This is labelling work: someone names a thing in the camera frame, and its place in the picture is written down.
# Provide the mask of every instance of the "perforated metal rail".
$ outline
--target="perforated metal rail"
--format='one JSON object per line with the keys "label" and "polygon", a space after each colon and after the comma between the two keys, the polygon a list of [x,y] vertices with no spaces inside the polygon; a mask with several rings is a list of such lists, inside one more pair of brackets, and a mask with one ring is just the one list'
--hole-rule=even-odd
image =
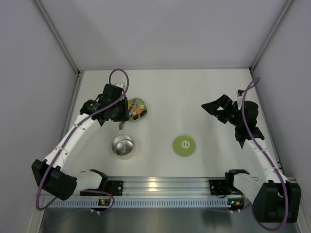
{"label": "perforated metal rail", "polygon": [[[116,198],[113,208],[226,208],[228,199],[220,198]],[[99,199],[72,198],[56,200],[50,208],[105,208],[99,205]]]}

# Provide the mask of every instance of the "lime green disc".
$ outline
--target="lime green disc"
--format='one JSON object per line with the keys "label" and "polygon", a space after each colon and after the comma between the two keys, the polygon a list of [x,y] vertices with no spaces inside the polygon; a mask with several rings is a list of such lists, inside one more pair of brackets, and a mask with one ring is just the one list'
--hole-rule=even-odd
{"label": "lime green disc", "polygon": [[173,149],[179,156],[188,157],[195,151],[195,142],[189,136],[179,136],[173,142]]}

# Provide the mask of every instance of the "gray wall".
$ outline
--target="gray wall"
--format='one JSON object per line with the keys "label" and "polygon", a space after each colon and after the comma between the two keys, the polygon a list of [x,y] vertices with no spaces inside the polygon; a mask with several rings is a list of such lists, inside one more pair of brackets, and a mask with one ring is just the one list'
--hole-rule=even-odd
{"label": "gray wall", "polygon": [[[311,197],[311,1],[296,1],[255,70],[258,89],[290,176]],[[311,202],[307,200],[311,213]]]}
{"label": "gray wall", "polygon": [[31,164],[60,139],[75,75],[30,0],[0,1],[0,232],[26,232]]}
{"label": "gray wall", "polygon": [[286,0],[42,0],[81,70],[249,67]]}

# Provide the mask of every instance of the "white tabletop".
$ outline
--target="white tabletop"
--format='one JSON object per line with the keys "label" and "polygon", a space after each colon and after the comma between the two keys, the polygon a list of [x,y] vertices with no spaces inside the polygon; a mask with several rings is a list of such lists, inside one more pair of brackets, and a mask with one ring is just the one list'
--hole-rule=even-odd
{"label": "white tabletop", "polygon": [[[106,122],[86,143],[72,172],[97,169],[108,176],[223,177],[229,169],[246,169],[256,176],[247,154],[234,137],[234,126],[223,124],[201,105],[226,94],[236,98],[252,80],[248,69],[127,70],[128,99],[142,98],[148,115],[138,122],[127,122],[119,131],[116,122]],[[71,123],[84,102],[95,99],[108,83],[110,71],[86,71]],[[113,83],[125,82],[116,72]],[[258,103],[255,90],[247,100]],[[264,118],[259,109],[258,127],[274,156]],[[111,149],[112,140],[122,134],[134,139],[136,153],[121,160]],[[190,157],[180,157],[172,144],[179,135],[189,135],[196,143]]]}

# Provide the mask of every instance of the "purple cord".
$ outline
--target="purple cord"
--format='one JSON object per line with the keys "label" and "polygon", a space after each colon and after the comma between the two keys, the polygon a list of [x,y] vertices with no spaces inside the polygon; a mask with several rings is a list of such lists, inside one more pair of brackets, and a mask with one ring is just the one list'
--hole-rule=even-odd
{"label": "purple cord", "polygon": [[[251,139],[253,140],[253,142],[255,143],[255,145],[259,148],[259,150],[262,151],[262,153],[264,154],[264,156],[266,157],[266,159],[268,160],[268,162],[270,163],[270,165],[272,167],[275,167],[274,163],[272,162],[272,160],[270,159],[270,157],[268,156],[268,154],[262,150],[262,147],[259,145],[259,143],[256,141],[256,139],[254,138],[254,136],[252,135],[252,132],[250,131],[248,125],[247,125],[247,121],[246,121],[246,117],[245,117],[245,109],[244,109],[244,104],[245,104],[245,99],[246,99],[246,94],[247,92],[253,88],[258,82],[259,82],[260,78],[255,78],[253,81],[251,81],[251,83],[247,86],[247,88],[245,89],[244,91],[244,96],[243,96],[243,100],[242,100],[242,117],[243,117],[243,121],[244,121],[244,125],[248,131],[248,134],[249,136],[251,137]],[[277,176],[279,177],[280,181],[281,181],[281,184],[282,184],[282,188],[283,188],[283,191],[284,191],[284,200],[285,200],[285,215],[284,215],[284,218],[281,222],[281,224],[276,227],[276,228],[267,228],[265,227],[264,225],[262,225],[256,218],[256,222],[261,226],[263,227],[265,230],[267,231],[272,231],[272,232],[276,232],[276,231],[279,231],[281,230],[284,226],[285,226],[285,223],[287,221],[287,217],[288,217],[288,196],[287,196],[287,190],[286,190],[286,186],[285,186],[285,183],[278,171],[277,168],[275,168],[275,172],[277,174]]]}
{"label": "purple cord", "polygon": [[[97,191],[97,190],[91,190],[91,189],[88,189],[86,190],[88,191],[89,193],[99,193],[99,194],[104,194],[106,196],[109,196],[111,199],[112,199],[112,203],[111,205],[104,211],[100,211],[99,213],[100,214],[103,214],[103,213],[107,213],[108,211],[111,210],[112,206],[115,204],[115,198],[110,194],[110,193],[106,193],[104,191]],[[60,221],[59,224],[57,224],[56,226],[54,227],[51,227],[50,224],[49,224],[49,221],[48,221],[48,217],[46,216],[46,220],[45,220],[45,223],[47,225],[47,228],[49,229],[49,231],[54,231],[55,229],[59,228],[61,226],[61,224],[63,224],[65,221],[67,221],[69,218],[71,218],[72,216],[80,213],[80,212],[84,212],[84,211],[90,211],[90,209],[81,209],[81,210],[77,210],[73,213],[71,213],[70,215],[66,216],[63,220]]]}
{"label": "purple cord", "polygon": [[[116,71],[121,71],[123,74],[125,74],[125,77],[126,77],[126,88],[125,88],[125,91],[123,92],[123,94],[116,100],[114,101],[113,103],[111,103],[110,105],[102,108],[101,110],[98,110],[97,112],[94,112],[92,113],[91,115],[87,116],[86,118],[84,118],[83,120],[81,120],[79,123],[78,123],[78,126],[81,126],[85,121],[87,121],[88,119],[92,118],[94,115],[98,114],[98,113],[101,113],[105,110],[107,110],[108,108],[111,108],[113,105],[117,104],[121,99],[123,99],[123,97],[125,96],[127,90],[128,90],[128,87],[129,87],[129,78],[128,78],[128,75],[127,73],[123,70],[123,69],[114,69],[110,75],[109,75],[109,83],[111,84],[111,77],[112,77],[112,74]],[[68,141],[70,140],[70,138],[72,137],[72,135],[74,134],[74,132],[77,130],[76,127],[74,127],[72,129],[72,131],[69,133],[68,137],[65,139],[63,145],[62,145],[62,148],[65,148],[65,145],[68,143]],[[42,190],[42,187],[43,187],[43,184],[48,176],[48,173],[50,172],[53,164],[55,163],[55,161],[57,160],[57,158],[59,157],[60,153],[61,153],[62,150],[59,150],[57,152],[57,154],[55,155],[55,157],[53,158],[52,162],[50,163],[48,169],[46,170],[46,172],[44,173],[43,177],[42,177],[42,180],[40,182],[40,185],[39,185],[39,188],[38,188],[38,191],[37,191],[37,195],[36,195],[36,198],[35,198],[35,206],[37,208],[37,210],[45,210],[47,207],[49,207],[53,201],[56,200],[56,197],[54,199],[52,199],[46,206],[44,207],[40,207],[39,206],[39,201],[40,201],[40,195],[41,195],[41,190]]]}

